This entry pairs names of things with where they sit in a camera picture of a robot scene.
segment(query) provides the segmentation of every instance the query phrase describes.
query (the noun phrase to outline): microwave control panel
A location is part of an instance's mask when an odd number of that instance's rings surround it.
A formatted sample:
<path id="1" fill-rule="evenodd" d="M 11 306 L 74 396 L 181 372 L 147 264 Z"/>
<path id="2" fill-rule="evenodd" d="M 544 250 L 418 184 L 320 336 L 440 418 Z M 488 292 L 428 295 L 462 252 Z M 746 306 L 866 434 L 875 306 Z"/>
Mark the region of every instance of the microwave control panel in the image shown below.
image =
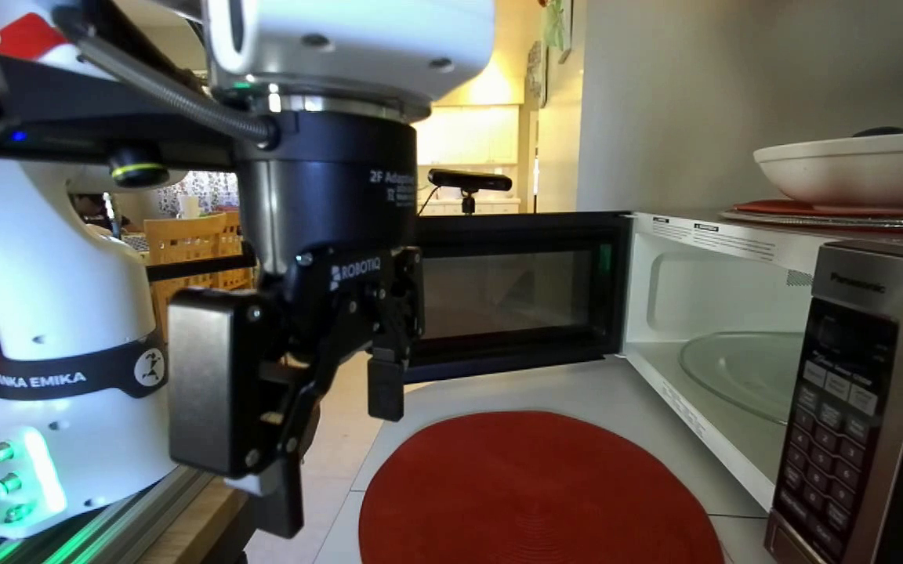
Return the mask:
<path id="1" fill-rule="evenodd" d="M 898 321 L 811 301 L 774 512 L 839 561 L 882 429 Z"/>

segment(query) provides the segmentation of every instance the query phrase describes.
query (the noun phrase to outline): microwave window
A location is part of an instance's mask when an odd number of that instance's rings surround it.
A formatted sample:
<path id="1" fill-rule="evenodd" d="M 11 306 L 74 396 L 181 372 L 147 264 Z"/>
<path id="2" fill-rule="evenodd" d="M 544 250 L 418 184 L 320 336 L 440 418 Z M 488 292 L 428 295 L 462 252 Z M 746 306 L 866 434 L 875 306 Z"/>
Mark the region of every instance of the microwave window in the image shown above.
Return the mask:
<path id="1" fill-rule="evenodd" d="M 423 261 L 428 339 L 590 321 L 590 250 Z"/>

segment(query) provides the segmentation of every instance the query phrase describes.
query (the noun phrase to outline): tiled floor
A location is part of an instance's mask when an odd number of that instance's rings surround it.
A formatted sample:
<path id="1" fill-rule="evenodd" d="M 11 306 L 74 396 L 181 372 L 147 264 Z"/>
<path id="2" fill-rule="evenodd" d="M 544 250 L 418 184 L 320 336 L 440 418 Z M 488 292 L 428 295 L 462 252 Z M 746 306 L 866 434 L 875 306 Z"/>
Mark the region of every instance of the tiled floor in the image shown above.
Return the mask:
<path id="1" fill-rule="evenodd" d="M 327 393 L 315 448 L 304 459 L 304 530 L 294 540 L 256 531 L 251 564 L 359 564 L 359 511 L 377 465 L 421 425 L 476 409 L 571 414 L 653 450 L 682 476 L 724 543 L 733 564 L 773 561 L 762 549 L 762 511 L 643 385 L 624 361 L 546 366 L 481 379 L 414 385 L 407 417 L 367 417 L 364 357 L 356 357 Z"/>

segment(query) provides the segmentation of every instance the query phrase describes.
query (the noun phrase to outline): open microwave door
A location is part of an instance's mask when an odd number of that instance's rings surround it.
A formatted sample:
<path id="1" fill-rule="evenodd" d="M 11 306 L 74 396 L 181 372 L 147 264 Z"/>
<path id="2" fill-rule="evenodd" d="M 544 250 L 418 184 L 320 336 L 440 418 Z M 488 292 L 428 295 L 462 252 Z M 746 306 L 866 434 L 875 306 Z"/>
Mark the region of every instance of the open microwave door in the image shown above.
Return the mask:
<path id="1" fill-rule="evenodd" d="M 626 212 L 421 216 L 423 339 L 407 381 L 615 355 Z"/>

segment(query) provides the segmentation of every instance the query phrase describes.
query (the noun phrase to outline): red round rug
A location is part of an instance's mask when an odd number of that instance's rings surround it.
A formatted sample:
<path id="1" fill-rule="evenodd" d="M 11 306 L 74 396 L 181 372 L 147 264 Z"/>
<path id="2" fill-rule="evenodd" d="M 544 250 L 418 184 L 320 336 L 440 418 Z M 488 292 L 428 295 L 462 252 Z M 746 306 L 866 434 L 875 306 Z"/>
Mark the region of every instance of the red round rug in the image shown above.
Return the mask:
<path id="1" fill-rule="evenodd" d="M 410 434 L 370 478 L 364 564 L 721 564 L 701 504 L 641 446 L 515 409 Z"/>

